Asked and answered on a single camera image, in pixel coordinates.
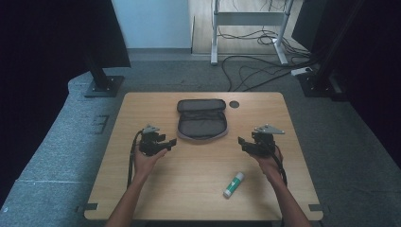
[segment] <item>glue stick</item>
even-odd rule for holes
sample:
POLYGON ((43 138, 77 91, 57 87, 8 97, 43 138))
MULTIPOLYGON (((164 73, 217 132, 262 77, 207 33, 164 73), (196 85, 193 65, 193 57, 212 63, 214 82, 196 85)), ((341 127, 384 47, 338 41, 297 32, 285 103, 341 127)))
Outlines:
POLYGON ((223 192, 223 196, 226 199, 229 199, 243 179, 244 179, 244 174, 238 172, 236 176, 233 178, 233 180, 230 182, 230 184, 228 184, 227 188, 223 192))

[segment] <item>cable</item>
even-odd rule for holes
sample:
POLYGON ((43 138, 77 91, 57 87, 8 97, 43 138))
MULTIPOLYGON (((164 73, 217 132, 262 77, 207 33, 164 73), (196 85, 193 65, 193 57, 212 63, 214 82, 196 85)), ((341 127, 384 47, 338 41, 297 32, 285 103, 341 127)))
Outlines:
MULTIPOLYGON (((275 155, 274 151, 269 150, 269 146, 265 142, 263 142, 263 140, 261 140, 260 143, 261 143, 262 147, 270 153, 270 155, 273 158, 274 162, 278 166, 278 169, 280 171, 281 177, 283 178, 284 184, 286 186, 288 186, 287 174, 286 174, 286 171, 284 170, 283 162, 277 158, 277 156, 275 155)), ((278 152, 281 153, 280 148, 277 145, 275 145, 275 147, 278 149, 278 152)))
POLYGON ((234 8, 236 9, 236 11, 239 11, 238 8, 237 8, 236 5, 235 5, 234 0, 233 0, 233 6, 234 6, 234 8))
POLYGON ((286 10, 286 6, 287 6, 287 1, 288 1, 288 0, 285 0, 285 1, 284 1, 284 5, 281 6, 281 7, 278 6, 279 1, 277 1, 277 7, 275 7, 275 6, 272 5, 272 0, 271 0, 271 1, 270 1, 269 11, 271 10, 271 8, 274 8, 274 9, 277 9, 277 10, 282 9, 283 11, 285 11, 285 10, 286 10))
MULTIPOLYGON (((249 33, 247 35, 235 36, 235 35, 231 35, 231 34, 222 34, 220 31, 220 27, 218 27, 218 36, 222 37, 224 39, 228 39, 228 40, 230 40, 230 39, 257 40, 258 44, 272 45, 272 44, 274 44, 273 39, 276 39, 278 34, 274 31, 265 30, 264 26, 263 26, 261 30, 257 30, 255 32, 249 33), (263 34, 258 37, 250 37, 250 36, 260 33, 260 32, 262 32, 263 34), (266 43, 266 42, 264 42, 264 39, 269 39, 270 41, 268 43, 266 43)), ((286 51, 288 53, 297 54, 297 55, 304 56, 304 57, 310 56, 309 51, 307 51, 305 49, 293 47, 289 43, 288 39, 286 39, 284 37, 283 37, 282 45, 284 46, 284 48, 286 49, 286 51)))
POLYGON ((239 74, 239 77, 241 78, 241 81, 242 81, 242 82, 234 89, 234 91, 236 91, 237 89, 239 89, 239 87, 240 87, 242 84, 244 84, 246 87, 248 87, 248 86, 245 84, 245 81, 248 80, 251 76, 254 76, 254 75, 256 75, 256 74, 258 74, 258 73, 260 73, 260 72, 265 72, 265 73, 267 73, 267 74, 274 75, 274 74, 276 74, 276 73, 278 73, 278 72, 280 72, 280 71, 286 69, 286 68, 281 68, 281 69, 278 69, 278 70, 276 70, 276 71, 274 71, 274 72, 269 72, 269 71, 268 71, 268 69, 274 68, 274 67, 278 67, 278 66, 266 66, 266 67, 264 67, 264 68, 262 68, 262 69, 261 69, 261 68, 254 68, 254 67, 250 67, 250 66, 246 66, 246 65, 241 66, 241 67, 239 68, 238 74, 239 74), (249 68, 249 69, 256 70, 256 71, 253 72, 253 73, 251 73, 251 74, 249 74, 245 79, 243 79, 241 71, 242 71, 242 69, 244 69, 244 68, 249 68))
MULTIPOLYGON (((312 65, 312 64, 314 64, 314 63, 316 63, 316 62, 318 61, 318 59, 310 59, 309 61, 305 61, 305 62, 298 63, 298 64, 293 64, 293 65, 282 65, 282 64, 277 64, 277 63, 274 63, 274 62, 264 61, 264 60, 261 60, 261 59, 258 59, 258 58, 256 58, 256 57, 252 57, 252 56, 237 55, 237 56, 230 56, 230 57, 227 57, 227 58, 224 59, 224 61, 222 62, 222 64, 221 64, 221 69, 223 70, 224 75, 226 76, 226 78, 227 78, 228 81, 229 81, 229 89, 228 89, 228 92, 231 92, 232 87, 233 87, 233 82, 232 82, 230 76, 228 75, 228 73, 227 73, 227 71, 226 71, 226 63, 227 63, 227 61, 228 61, 229 59, 232 59, 232 58, 246 58, 246 59, 252 59, 252 60, 256 60, 256 61, 262 61, 262 62, 264 62, 264 63, 267 63, 267 64, 269 64, 269 65, 272 65, 272 66, 270 66, 270 68, 272 68, 272 67, 279 67, 279 68, 281 68, 280 70, 277 70, 277 71, 275 71, 274 73, 270 73, 270 72, 267 71, 267 69, 268 69, 268 66, 267 66, 267 67, 265 67, 265 68, 263 68, 263 69, 259 69, 258 71, 256 71, 256 72, 250 74, 249 76, 247 76, 247 78, 246 78, 245 80, 247 80, 250 76, 253 76, 253 75, 255 75, 255 74, 259 73, 259 72, 267 72, 267 73, 269 73, 269 74, 271 74, 271 75, 274 75, 275 73, 277 73, 277 72, 279 72, 279 71, 282 71, 282 70, 285 70, 285 69, 293 69, 293 68, 307 67, 307 66, 312 65)), ((262 82, 262 83, 260 83, 260 84, 257 84, 257 85, 255 85, 255 86, 253 86, 253 87, 251 87, 251 88, 247 88, 247 89, 244 90, 243 92, 249 91, 249 90, 251 90, 251 89, 253 89, 253 88, 257 88, 257 87, 259 87, 259 86, 262 86, 262 85, 264 85, 264 84, 266 84, 266 83, 268 83, 268 82, 271 82, 271 81, 273 81, 273 80, 275 80, 275 79, 279 79, 279 78, 281 78, 281 77, 283 77, 283 76, 286 76, 286 75, 289 74, 289 73, 290 73, 290 72, 288 71, 288 72, 286 72, 286 73, 283 74, 283 75, 280 75, 280 76, 275 77, 275 78, 273 78, 273 79, 268 79, 268 80, 265 81, 265 82, 262 82)))
POLYGON ((263 4, 263 6, 260 8, 259 11, 262 11, 263 7, 265 7, 267 4, 268 4, 268 0, 265 1, 265 4, 263 4))
POLYGON ((130 152, 130 163, 128 165, 127 188, 130 186, 131 181, 132 181, 132 164, 133 164, 133 157, 135 155, 136 140, 138 139, 138 135, 140 135, 140 134, 142 135, 143 131, 144 130, 140 130, 139 132, 137 132, 132 141, 132 147, 131 147, 131 152, 130 152))

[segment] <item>gray carpet floor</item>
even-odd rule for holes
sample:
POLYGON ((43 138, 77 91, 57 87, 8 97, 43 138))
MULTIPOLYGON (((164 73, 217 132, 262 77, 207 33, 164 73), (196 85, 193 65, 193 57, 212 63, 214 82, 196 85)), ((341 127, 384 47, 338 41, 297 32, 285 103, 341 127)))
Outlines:
MULTIPOLYGON (((124 94, 128 92, 226 92, 228 79, 209 61, 140 61, 131 68, 106 69, 124 76, 117 97, 85 98, 89 73, 72 79, 57 120, 0 213, 0 226, 102 226, 83 216, 124 94)), ((233 89, 262 62, 238 59, 226 64, 233 89)), ((288 70, 276 73, 282 75, 288 70)), ((260 73, 237 91, 274 76, 260 73)), ((348 102, 305 97, 299 81, 286 75, 253 89, 280 92, 288 105, 305 160, 323 206, 314 226, 401 226, 401 171, 348 102)), ((133 226, 155 226, 134 221, 133 226)), ((205 223, 221 226, 224 223, 205 223)), ((266 222, 227 222, 227 226, 268 226, 266 222)), ((180 226, 199 226, 181 223, 180 226)), ((160 222, 158 226, 171 226, 160 222)))

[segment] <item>black monitor stand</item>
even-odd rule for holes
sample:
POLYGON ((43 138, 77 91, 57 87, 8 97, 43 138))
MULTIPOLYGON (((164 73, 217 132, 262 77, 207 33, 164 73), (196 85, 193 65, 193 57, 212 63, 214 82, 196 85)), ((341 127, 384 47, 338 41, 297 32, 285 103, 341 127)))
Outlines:
POLYGON ((339 56, 340 47, 344 43, 344 38, 354 22, 357 14, 363 6, 365 0, 357 0, 350 14, 341 27, 333 43, 329 46, 327 53, 323 57, 323 62, 316 74, 307 73, 298 76, 305 96, 326 96, 336 101, 346 101, 346 88, 341 85, 343 75, 336 71, 336 58, 339 56))
POLYGON ((106 76, 103 69, 97 64, 91 51, 84 53, 85 64, 94 77, 89 85, 85 97, 115 97, 124 81, 123 76, 106 76))

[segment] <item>wooden table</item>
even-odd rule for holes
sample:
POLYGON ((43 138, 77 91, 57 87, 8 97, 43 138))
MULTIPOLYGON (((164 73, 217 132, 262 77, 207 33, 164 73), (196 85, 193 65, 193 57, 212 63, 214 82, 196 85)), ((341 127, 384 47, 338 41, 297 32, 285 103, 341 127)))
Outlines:
POLYGON ((116 119, 86 210, 87 219, 107 219, 127 187, 129 155, 134 135, 147 124, 156 126, 177 146, 149 176, 134 219, 180 220, 279 220, 281 212, 274 191, 257 162, 237 143, 240 136, 253 142, 251 132, 265 124, 285 131, 274 135, 285 157, 288 188, 310 220, 322 219, 315 188, 292 126, 284 98, 279 93, 129 93, 116 119), (208 142, 177 137, 177 103, 188 98, 221 98, 229 132, 208 142), (231 108, 231 101, 239 103, 231 108), (245 179, 230 199, 222 195, 237 172, 245 179))

